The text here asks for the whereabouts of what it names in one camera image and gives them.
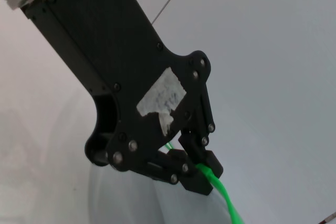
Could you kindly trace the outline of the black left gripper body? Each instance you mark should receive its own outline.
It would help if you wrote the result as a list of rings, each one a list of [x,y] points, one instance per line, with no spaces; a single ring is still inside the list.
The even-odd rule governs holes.
[[[211,72],[202,51],[167,49],[137,0],[34,0],[22,10],[94,101],[89,161],[146,173],[158,151],[185,151],[178,140]]]

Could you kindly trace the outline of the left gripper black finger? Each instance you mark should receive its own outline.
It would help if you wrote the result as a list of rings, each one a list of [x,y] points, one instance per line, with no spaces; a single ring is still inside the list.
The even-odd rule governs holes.
[[[192,111],[187,126],[182,129],[179,143],[194,164],[209,167],[216,177],[223,173],[223,167],[215,154],[206,149],[209,134],[215,131],[215,123],[207,92],[202,92]]]
[[[183,150],[172,149],[167,153],[158,151],[154,159],[147,162],[146,174],[172,185],[181,183],[184,189],[205,196],[213,190],[205,175]]]

